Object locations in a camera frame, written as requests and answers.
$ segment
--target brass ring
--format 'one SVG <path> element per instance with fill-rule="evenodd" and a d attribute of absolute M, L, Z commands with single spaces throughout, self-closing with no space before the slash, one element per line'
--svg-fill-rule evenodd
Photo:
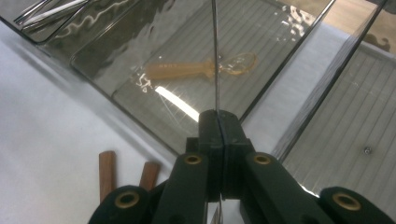
<path fill-rule="evenodd" d="M 139 194 L 136 191 L 125 191 L 117 196 L 115 204 L 118 208 L 129 208 L 139 202 Z"/>
<path fill-rule="evenodd" d="M 271 159 L 265 155 L 256 155 L 254 161 L 261 165 L 267 165 L 271 163 Z"/>
<path fill-rule="evenodd" d="M 199 156 L 195 156 L 195 155 L 188 156 L 184 159 L 184 162 L 186 162 L 187 164 L 190 164 L 190 165 L 198 164 L 201 161 L 202 161 L 202 158 Z"/>
<path fill-rule="evenodd" d="M 351 196 L 345 193 L 334 193 L 332 199 L 341 207 L 350 210 L 350 211 L 359 211 L 361 210 L 361 204 L 358 200 L 352 198 Z"/>

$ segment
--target brown object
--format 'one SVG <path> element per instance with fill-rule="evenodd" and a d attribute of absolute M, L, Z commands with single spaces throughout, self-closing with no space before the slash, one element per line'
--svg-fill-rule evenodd
<path fill-rule="evenodd" d="M 105 151 L 99 154 L 100 202 L 116 188 L 116 153 Z"/>
<path fill-rule="evenodd" d="M 157 177 L 160 169 L 160 164 L 153 161 L 146 162 L 145 167 L 143 168 L 142 177 L 140 178 L 139 187 L 146 191 L 153 189 L 157 184 Z"/>

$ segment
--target wooden handle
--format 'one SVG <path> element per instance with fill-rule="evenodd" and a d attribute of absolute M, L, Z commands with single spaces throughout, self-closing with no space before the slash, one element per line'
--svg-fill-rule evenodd
<path fill-rule="evenodd" d="M 205 63 L 151 63 L 146 65 L 146 75 L 150 79 L 166 79 L 205 74 L 212 77 L 215 66 L 212 62 Z"/>
<path fill-rule="evenodd" d="M 157 177 L 160 169 L 160 164 L 152 161 L 146 162 L 145 167 L 143 168 L 142 177 L 140 178 L 139 187 L 146 191 L 153 189 L 157 184 Z"/>
<path fill-rule="evenodd" d="M 116 153 L 105 151 L 99 154 L 100 202 L 116 188 Z"/>

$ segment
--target brown wooden stick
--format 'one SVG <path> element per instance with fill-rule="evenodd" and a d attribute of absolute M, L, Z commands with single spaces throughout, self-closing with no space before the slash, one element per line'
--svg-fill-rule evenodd
<path fill-rule="evenodd" d="M 99 154 L 100 202 L 116 188 L 116 153 L 105 151 Z"/>
<path fill-rule="evenodd" d="M 153 161 L 146 162 L 145 167 L 143 168 L 142 177 L 140 178 L 139 187 L 146 191 L 153 189 L 157 184 L 157 177 L 160 169 L 160 164 Z"/>

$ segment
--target hole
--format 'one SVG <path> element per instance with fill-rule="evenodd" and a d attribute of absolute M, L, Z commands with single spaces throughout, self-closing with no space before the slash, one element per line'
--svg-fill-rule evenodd
<path fill-rule="evenodd" d="M 135 191 L 125 191 L 117 196 L 115 205 L 118 208 L 129 208 L 135 206 L 139 202 L 139 194 Z"/>
<path fill-rule="evenodd" d="M 181 215 L 173 215 L 169 218 L 169 224 L 184 224 L 186 223 L 186 218 Z"/>
<path fill-rule="evenodd" d="M 301 222 L 304 224 L 319 224 L 319 222 L 314 217 L 309 215 L 302 215 Z"/>
<path fill-rule="evenodd" d="M 254 161 L 261 165 L 266 165 L 271 162 L 271 159 L 264 155 L 258 155 L 254 157 Z"/>
<path fill-rule="evenodd" d="M 350 210 L 350 211 L 358 211 L 361 209 L 361 204 L 358 200 L 352 198 L 351 196 L 345 193 L 335 193 L 332 196 L 332 199 L 341 207 Z"/>
<path fill-rule="evenodd" d="M 199 156 L 188 156 L 186 157 L 186 159 L 184 160 L 187 164 L 198 164 L 202 161 L 201 157 Z"/>

